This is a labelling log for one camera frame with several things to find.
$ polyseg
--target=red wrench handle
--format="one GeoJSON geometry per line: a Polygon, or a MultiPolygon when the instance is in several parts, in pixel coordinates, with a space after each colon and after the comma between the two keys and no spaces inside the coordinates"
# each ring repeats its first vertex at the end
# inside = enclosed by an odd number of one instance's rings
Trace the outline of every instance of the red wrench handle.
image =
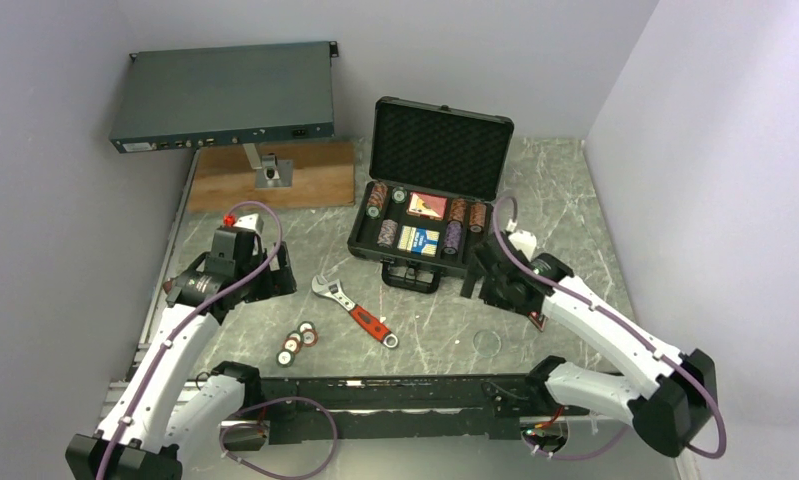
{"type": "Polygon", "coordinates": [[[391,333],[389,328],[385,327],[373,314],[364,310],[360,305],[355,305],[355,308],[349,312],[349,315],[352,315],[352,318],[358,322],[358,325],[372,335],[373,338],[378,340],[379,343],[384,342],[384,337],[391,333]]]}

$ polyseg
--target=wall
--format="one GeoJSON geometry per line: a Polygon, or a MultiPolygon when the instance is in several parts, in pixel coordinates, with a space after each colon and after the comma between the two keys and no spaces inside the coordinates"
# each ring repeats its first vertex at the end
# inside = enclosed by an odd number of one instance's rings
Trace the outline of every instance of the wall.
{"type": "Polygon", "coordinates": [[[106,0],[0,2],[0,478],[70,477],[160,268],[189,162],[106,141],[130,39],[106,0]]]}
{"type": "Polygon", "coordinates": [[[657,0],[118,3],[144,50],[337,40],[343,134],[371,134],[376,100],[392,95],[583,138],[657,0]]]}
{"type": "Polygon", "coordinates": [[[704,478],[799,479],[799,1],[660,2],[586,148],[638,319],[717,361],[704,478]]]}

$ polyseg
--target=wooden board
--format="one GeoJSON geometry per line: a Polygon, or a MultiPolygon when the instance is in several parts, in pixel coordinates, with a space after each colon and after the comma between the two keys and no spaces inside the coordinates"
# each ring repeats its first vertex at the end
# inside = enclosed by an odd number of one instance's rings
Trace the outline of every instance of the wooden board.
{"type": "Polygon", "coordinates": [[[244,200],[275,208],[351,205],[355,201],[355,151],[351,142],[258,145],[262,155],[293,160],[293,185],[255,188],[256,171],[243,147],[205,148],[187,200],[190,212],[221,212],[244,200]]]}

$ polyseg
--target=adjustable wrench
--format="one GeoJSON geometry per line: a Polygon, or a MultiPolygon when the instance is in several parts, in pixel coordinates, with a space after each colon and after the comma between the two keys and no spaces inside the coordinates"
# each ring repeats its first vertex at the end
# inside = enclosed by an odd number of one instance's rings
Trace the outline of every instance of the adjustable wrench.
{"type": "Polygon", "coordinates": [[[343,293],[340,280],[329,282],[322,275],[317,275],[311,281],[311,290],[320,297],[330,298],[339,303],[358,322],[361,328],[385,347],[396,348],[399,346],[399,338],[389,328],[385,327],[373,314],[364,310],[363,307],[357,305],[343,293]]]}

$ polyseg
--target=open case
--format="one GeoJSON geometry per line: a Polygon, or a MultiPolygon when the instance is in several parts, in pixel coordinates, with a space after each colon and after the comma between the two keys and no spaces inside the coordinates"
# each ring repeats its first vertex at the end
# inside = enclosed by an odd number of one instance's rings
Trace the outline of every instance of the open case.
{"type": "Polygon", "coordinates": [[[376,103],[369,170],[373,181],[367,184],[347,242],[352,255],[382,262],[381,278],[387,285],[422,293],[436,291],[443,275],[463,277],[470,249],[488,234],[492,202],[513,131],[514,123],[506,117],[392,97],[380,99],[376,103]],[[377,205],[377,215],[371,216],[368,208],[372,207],[374,188],[384,193],[377,193],[383,201],[377,205]],[[401,203],[394,201],[397,190],[405,191],[401,203]],[[445,203],[435,207],[443,213],[442,218],[409,213],[415,193],[444,198],[445,203]],[[460,240],[454,240],[457,229],[452,227],[453,248],[447,248],[450,214],[461,202],[466,202],[466,208],[458,215],[463,217],[459,222],[460,240]],[[380,235],[385,220],[395,222],[391,241],[384,241],[380,235]],[[429,245],[436,242],[436,246],[425,249],[425,254],[408,251],[415,235],[430,241],[429,245]],[[405,267],[404,274],[396,273],[400,267],[405,267]]]}

